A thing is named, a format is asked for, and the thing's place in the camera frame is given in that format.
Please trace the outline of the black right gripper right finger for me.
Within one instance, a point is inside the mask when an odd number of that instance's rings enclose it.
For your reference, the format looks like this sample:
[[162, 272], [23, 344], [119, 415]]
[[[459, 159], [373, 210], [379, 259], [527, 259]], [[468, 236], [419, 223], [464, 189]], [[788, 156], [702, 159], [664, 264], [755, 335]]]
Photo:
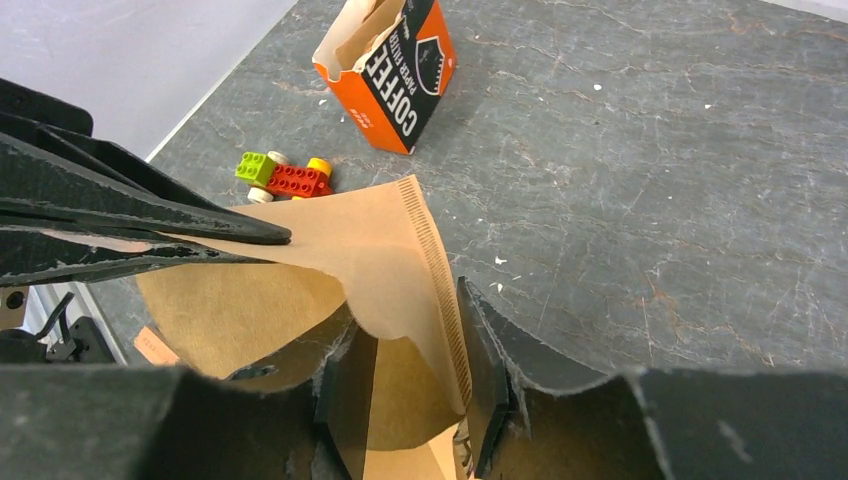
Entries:
[[460, 278], [482, 479], [843, 479], [843, 370], [626, 367], [553, 349]]

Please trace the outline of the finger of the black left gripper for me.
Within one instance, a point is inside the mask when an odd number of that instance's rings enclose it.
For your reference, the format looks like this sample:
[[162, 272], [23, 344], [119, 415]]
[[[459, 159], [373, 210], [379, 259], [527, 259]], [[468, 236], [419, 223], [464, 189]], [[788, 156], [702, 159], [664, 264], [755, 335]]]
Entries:
[[123, 147], [83, 108], [1, 82], [1, 210], [19, 217], [286, 245], [289, 229], [227, 210]]
[[1, 285], [98, 282], [192, 263], [249, 263], [241, 254], [205, 246], [229, 240], [266, 246], [272, 227], [155, 232], [132, 229], [60, 229], [53, 225], [1, 227]]

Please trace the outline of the brown paper coffee filter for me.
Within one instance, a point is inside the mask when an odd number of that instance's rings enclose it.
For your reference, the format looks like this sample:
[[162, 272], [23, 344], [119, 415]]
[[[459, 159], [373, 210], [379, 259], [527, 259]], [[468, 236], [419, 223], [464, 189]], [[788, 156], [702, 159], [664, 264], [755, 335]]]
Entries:
[[365, 480], [455, 480], [468, 479], [473, 465], [467, 423], [462, 421], [427, 443], [395, 451], [366, 453]]

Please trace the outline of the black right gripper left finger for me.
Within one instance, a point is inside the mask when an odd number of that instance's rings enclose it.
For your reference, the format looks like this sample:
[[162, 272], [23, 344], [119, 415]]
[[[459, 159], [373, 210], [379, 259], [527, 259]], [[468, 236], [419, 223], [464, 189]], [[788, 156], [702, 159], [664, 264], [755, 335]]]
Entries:
[[323, 325], [230, 380], [1, 337], [5, 479], [359, 479], [377, 342]]

